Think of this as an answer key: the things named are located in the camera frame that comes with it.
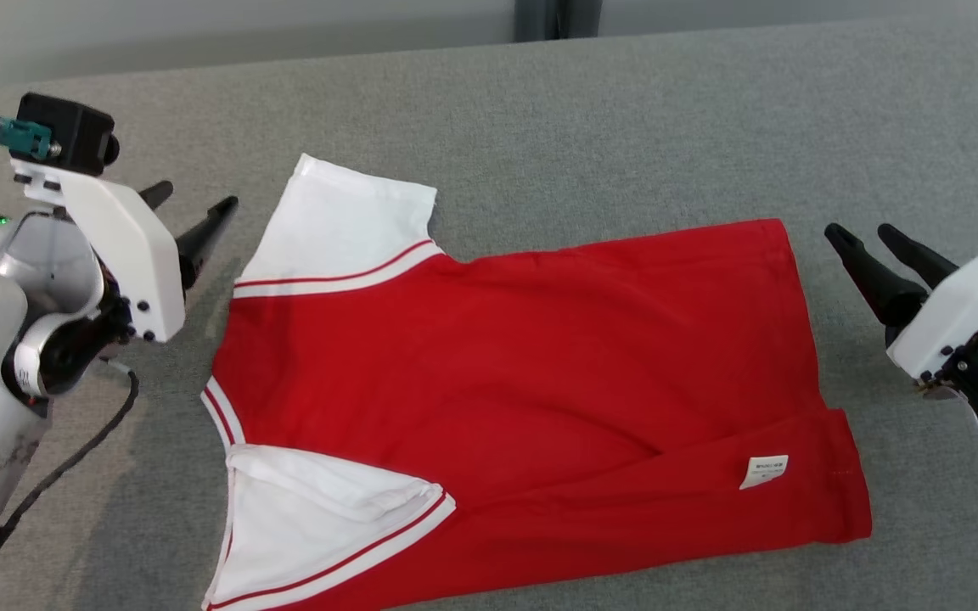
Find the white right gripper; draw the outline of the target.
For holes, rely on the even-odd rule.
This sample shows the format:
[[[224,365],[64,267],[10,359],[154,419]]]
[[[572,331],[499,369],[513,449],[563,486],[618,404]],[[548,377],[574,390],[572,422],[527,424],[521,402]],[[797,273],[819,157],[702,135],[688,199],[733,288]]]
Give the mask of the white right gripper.
[[[947,360],[943,349],[955,350],[978,332],[978,256],[956,271],[956,264],[934,249],[891,224],[879,225],[882,244],[934,289],[926,300],[923,286],[870,255],[842,225],[828,224],[825,237],[877,320],[886,328],[907,326],[886,355],[912,378],[940,371]]]

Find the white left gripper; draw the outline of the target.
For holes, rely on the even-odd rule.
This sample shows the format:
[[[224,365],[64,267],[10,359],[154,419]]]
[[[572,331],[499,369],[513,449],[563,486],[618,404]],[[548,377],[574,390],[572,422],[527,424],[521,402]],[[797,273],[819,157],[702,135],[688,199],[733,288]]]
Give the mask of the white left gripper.
[[[205,217],[176,238],[156,215],[174,193],[173,182],[141,189],[77,171],[14,159],[27,177],[27,198],[62,206],[131,305],[133,328],[166,343],[185,324],[183,291],[193,288],[237,209],[238,197],[210,206]]]

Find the red white jersey shirt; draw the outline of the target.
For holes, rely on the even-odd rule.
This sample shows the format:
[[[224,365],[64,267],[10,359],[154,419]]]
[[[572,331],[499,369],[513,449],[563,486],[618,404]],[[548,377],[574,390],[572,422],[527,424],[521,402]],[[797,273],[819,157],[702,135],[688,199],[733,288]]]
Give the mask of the red white jersey shirt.
[[[383,611],[872,535],[784,224],[462,262],[435,189],[302,155],[201,399],[203,611]]]

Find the grey vertical metal post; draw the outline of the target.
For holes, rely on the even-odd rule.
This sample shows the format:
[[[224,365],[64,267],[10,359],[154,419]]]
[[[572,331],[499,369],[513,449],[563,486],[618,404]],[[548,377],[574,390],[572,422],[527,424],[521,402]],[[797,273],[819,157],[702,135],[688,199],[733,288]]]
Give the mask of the grey vertical metal post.
[[[514,42],[598,37],[603,0],[514,0]]]

